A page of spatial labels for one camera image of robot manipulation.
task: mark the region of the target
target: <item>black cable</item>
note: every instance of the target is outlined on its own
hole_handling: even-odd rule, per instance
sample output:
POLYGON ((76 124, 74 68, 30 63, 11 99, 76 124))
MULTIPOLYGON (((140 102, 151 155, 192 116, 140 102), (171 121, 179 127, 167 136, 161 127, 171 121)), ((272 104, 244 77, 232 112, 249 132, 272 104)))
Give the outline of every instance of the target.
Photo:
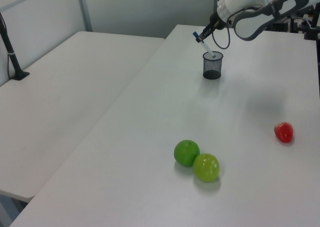
POLYGON ((3 25, 4 25, 4 29, 5 29, 5 31, 7 32, 6 22, 5 22, 4 18, 2 17, 1 12, 0 12, 0 19, 1 19, 1 22, 3 23, 3 25))
MULTIPOLYGON (((5 22, 5 20, 4 20, 3 16, 2 16, 1 12, 0 12, 0 19, 1 19, 1 22, 3 23, 3 25, 4 25, 5 32, 8 33, 7 32, 6 22, 5 22)), ((7 59, 6 59, 6 71, 7 71, 9 80, 11 80, 11 77, 10 77, 10 74, 9 74, 9 54, 7 54, 7 59)))
POLYGON ((10 74, 9 74, 9 54, 7 54, 7 60, 6 60, 6 71, 8 73, 8 78, 11 80, 10 74))
POLYGON ((230 46, 230 30, 229 30, 229 20, 230 20, 230 18, 231 18, 232 16, 240 13, 241 11, 244 11, 244 10, 245 10, 245 9, 243 8, 243 9, 240 9, 239 11, 231 14, 231 15, 228 17, 228 19, 226 20, 226 30, 228 31, 228 45, 227 45, 226 47, 221 47, 221 46, 216 42, 215 36, 214 36, 214 31, 212 32, 212 34, 211 34, 211 35, 212 35, 212 39, 213 39, 214 43, 215 43, 220 49, 226 50, 226 49, 228 49, 229 46, 230 46))

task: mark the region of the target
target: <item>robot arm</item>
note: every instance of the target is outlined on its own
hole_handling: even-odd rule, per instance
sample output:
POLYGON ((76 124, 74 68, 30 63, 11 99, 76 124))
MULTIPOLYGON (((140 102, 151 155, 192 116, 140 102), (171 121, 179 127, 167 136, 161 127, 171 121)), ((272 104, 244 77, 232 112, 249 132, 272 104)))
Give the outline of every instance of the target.
POLYGON ((210 24, 205 27, 197 39, 203 41, 214 30, 226 26, 227 19, 238 13, 232 23, 235 34, 242 40, 255 39, 268 25, 305 7, 314 5, 320 0, 217 0, 217 9, 210 17, 210 24), (259 6, 258 10, 248 9, 259 6))

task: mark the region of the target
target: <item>cable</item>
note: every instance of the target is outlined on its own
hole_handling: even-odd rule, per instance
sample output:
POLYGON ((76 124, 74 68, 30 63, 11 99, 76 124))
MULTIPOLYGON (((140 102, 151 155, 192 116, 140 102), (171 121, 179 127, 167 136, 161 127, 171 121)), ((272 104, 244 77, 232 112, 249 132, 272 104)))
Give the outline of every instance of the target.
POLYGON ((231 18, 232 16, 240 13, 241 11, 245 11, 245 10, 247 10, 247 9, 244 9, 244 8, 243 8, 243 9, 240 9, 239 11, 231 14, 231 15, 228 17, 228 19, 226 20, 226 30, 227 30, 227 32, 228 32, 228 45, 227 45, 226 47, 221 47, 221 46, 216 42, 215 36, 214 36, 214 31, 212 32, 212 34, 211 34, 211 35, 212 35, 212 39, 213 39, 214 43, 215 43, 220 49, 226 50, 226 49, 228 49, 229 46, 230 46, 230 30, 229 30, 229 20, 230 20, 230 18, 231 18))
POLYGON ((9 54, 7 54, 7 59, 6 59, 6 71, 8 73, 8 78, 11 80, 10 74, 9 74, 9 54))
POLYGON ((290 16, 288 16, 288 17, 285 17, 284 18, 284 20, 283 20, 283 22, 281 23, 282 25, 285 23, 285 21, 287 20, 287 19, 290 19, 290 20, 292 20, 293 18, 291 18, 290 16))
MULTIPOLYGON (((6 22, 5 22, 5 20, 4 20, 3 16, 2 16, 1 12, 0 12, 0 20, 4 25, 5 32, 8 33, 7 32, 6 22)), ((6 72, 8 74, 9 80, 11 80, 11 77, 10 77, 10 74, 9 74, 9 54, 7 54, 7 58, 6 58, 6 72)))
POLYGON ((3 23, 3 25, 4 25, 4 29, 5 29, 5 31, 7 32, 6 22, 5 22, 4 18, 2 17, 1 12, 0 12, 0 19, 1 19, 1 22, 3 23))
POLYGON ((307 19, 305 19, 305 18, 293 18, 294 20, 303 20, 303 21, 305 21, 308 25, 309 25, 309 27, 311 28, 311 24, 309 23, 309 20, 307 20, 307 19))

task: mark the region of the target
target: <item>white wall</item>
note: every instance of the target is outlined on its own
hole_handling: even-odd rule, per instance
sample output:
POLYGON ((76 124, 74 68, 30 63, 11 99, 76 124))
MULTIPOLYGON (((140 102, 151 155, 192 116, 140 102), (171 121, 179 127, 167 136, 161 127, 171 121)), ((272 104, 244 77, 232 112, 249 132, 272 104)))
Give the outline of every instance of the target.
POLYGON ((83 0, 94 32, 166 38, 177 24, 206 26, 215 0, 83 0))
MULTIPOLYGON (((1 13, 22 69, 85 30, 78 0, 25 0, 1 13)), ((7 80, 7 50, 0 38, 0 86, 7 80)))

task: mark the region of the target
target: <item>red fruit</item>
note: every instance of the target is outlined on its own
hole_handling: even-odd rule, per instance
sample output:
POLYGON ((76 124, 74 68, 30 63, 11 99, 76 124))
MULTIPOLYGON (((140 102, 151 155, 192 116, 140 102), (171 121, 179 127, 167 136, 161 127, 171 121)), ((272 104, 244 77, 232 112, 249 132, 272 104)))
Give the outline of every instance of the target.
POLYGON ((283 143, 289 143, 294 135, 292 125, 287 122, 278 123, 274 127, 275 136, 283 143))

